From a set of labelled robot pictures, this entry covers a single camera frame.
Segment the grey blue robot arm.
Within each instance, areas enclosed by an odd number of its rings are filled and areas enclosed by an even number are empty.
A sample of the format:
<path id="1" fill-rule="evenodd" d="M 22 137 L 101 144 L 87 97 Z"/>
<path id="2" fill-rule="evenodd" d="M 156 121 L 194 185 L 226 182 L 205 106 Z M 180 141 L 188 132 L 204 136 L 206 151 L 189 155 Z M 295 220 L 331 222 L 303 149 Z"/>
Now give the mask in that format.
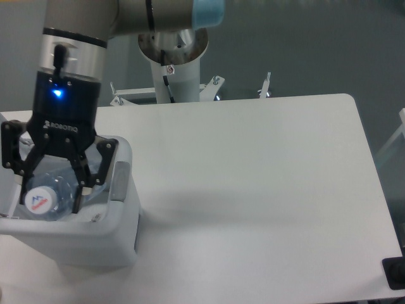
<path id="1" fill-rule="evenodd" d="M 214 27 L 224 14 L 223 1 L 48 1 L 32 116 L 1 124 L 2 163 L 20 185 L 19 203 L 45 156 L 70 162 L 73 213 L 106 181 L 118 141 L 97 135 L 95 120 L 111 37 Z"/>

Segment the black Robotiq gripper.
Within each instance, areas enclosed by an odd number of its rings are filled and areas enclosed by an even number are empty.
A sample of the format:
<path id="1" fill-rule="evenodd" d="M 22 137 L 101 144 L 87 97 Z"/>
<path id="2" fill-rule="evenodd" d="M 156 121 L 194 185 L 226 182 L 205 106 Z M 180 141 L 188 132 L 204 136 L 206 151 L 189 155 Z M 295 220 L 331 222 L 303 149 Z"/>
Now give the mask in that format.
<path id="1" fill-rule="evenodd" d="M 28 181 L 45 155 L 70 161 L 77 179 L 72 213 L 78 213 L 94 188 L 108 180 L 118 140 L 96 136 L 94 123 L 100 90 L 99 82 L 38 72 L 30 120 L 1 123 L 2 163 L 14 172 L 21 186 L 19 204 L 25 204 Z M 34 146 L 23 160 L 20 138 L 25 132 Z M 87 158 L 85 150 L 93 143 L 97 152 Z"/>

